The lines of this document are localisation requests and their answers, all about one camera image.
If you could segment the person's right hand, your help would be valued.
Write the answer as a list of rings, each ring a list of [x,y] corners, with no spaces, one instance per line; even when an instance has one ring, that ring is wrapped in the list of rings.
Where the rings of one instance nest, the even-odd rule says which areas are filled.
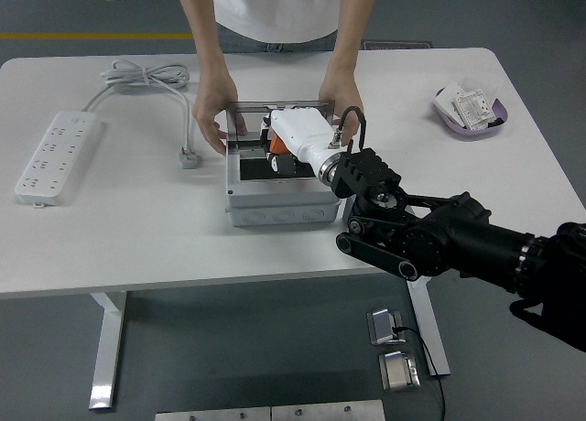
[[[192,115],[203,139],[222,156],[226,154],[226,133],[215,122],[215,117],[225,111],[229,103],[237,100],[237,88],[226,68],[210,69],[201,73],[200,88]]]

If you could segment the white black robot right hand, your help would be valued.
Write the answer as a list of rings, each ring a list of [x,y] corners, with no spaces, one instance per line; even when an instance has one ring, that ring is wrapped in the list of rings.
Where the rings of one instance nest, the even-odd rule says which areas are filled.
[[[341,138],[342,131],[313,107],[273,110],[261,123],[261,145],[276,173],[297,176],[301,165],[309,164],[326,186],[340,158]]]

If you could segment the person's left hand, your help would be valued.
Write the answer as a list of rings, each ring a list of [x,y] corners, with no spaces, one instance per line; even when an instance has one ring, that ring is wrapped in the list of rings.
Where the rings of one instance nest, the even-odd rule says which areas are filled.
[[[349,107],[364,109],[363,101],[352,73],[327,72],[320,86],[318,97],[321,101],[334,101],[334,114],[342,118]],[[347,146],[357,134],[360,122],[356,112],[351,110],[342,126],[342,146]]]

